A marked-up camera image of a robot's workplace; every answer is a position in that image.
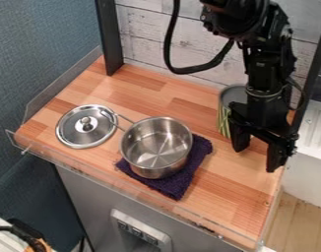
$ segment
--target pot lid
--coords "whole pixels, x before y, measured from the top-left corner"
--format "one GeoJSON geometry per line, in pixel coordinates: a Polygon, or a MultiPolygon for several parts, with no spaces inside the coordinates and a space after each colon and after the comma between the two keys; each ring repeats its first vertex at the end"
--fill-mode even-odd
{"type": "Polygon", "coordinates": [[[56,137],[73,149],[86,149],[104,143],[116,130],[117,117],[102,105],[83,105],[67,112],[56,126],[56,137]]]}

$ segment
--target cabinet door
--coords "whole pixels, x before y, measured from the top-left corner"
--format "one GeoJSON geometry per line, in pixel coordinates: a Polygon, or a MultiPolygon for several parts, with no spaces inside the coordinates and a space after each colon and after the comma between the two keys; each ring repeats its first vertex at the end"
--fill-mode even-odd
{"type": "Polygon", "coordinates": [[[171,239],[172,252],[240,251],[194,226],[143,205],[103,184],[96,183],[95,180],[91,181],[84,175],[60,167],[58,171],[96,252],[133,251],[122,244],[122,235],[115,231],[116,226],[113,225],[116,222],[110,217],[113,209],[167,234],[171,239]]]}

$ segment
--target white wooden wall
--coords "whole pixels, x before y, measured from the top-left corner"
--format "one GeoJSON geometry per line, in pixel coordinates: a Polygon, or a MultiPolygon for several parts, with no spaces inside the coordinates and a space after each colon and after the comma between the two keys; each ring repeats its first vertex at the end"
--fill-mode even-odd
{"type": "MultiPolygon", "coordinates": [[[[321,33],[321,0],[279,0],[294,28],[294,53],[298,57],[294,77],[304,83],[321,33]]],[[[125,62],[169,73],[162,59],[162,45],[172,0],[116,0],[125,62]]],[[[173,38],[175,66],[206,63],[224,46],[226,39],[214,36],[199,21],[199,0],[182,0],[180,18],[173,38]]],[[[222,88],[245,84],[242,54],[235,46],[219,67],[181,76],[195,83],[222,88]]]]}

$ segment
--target purple cloth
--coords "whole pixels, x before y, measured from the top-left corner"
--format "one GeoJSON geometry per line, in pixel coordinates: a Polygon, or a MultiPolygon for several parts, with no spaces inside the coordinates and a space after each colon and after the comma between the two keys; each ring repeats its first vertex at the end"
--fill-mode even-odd
{"type": "Polygon", "coordinates": [[[124,158],[116,166],[127,175],[137,179],[150,188],[155,189],[165,196],[179,201],[190,186],[194,173],[203,162],[206,155],[213,151],[212,144],[209,140],[193,135],[192,150],[188,155],[185,167],[174,175],[162,179],[148,179],[137,175],[130,168],[129,162],[124,158]]]}

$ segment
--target gray wall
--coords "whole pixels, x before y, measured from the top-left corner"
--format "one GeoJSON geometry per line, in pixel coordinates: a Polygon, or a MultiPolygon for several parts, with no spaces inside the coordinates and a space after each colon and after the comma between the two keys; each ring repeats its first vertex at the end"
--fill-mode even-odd
{"type": "Polygon", "coordinates": [[[69,252],[84,235],[48,162],[14,148],[26,104],[99,45],[94,0],[0,0],[0,217],[69,252]]]}
{"type": "Polygon", "coordinates": [[[0,177],[19,160],[4,129],[25,105],[99,45],[93,0],[0,0],[0,177]]]}

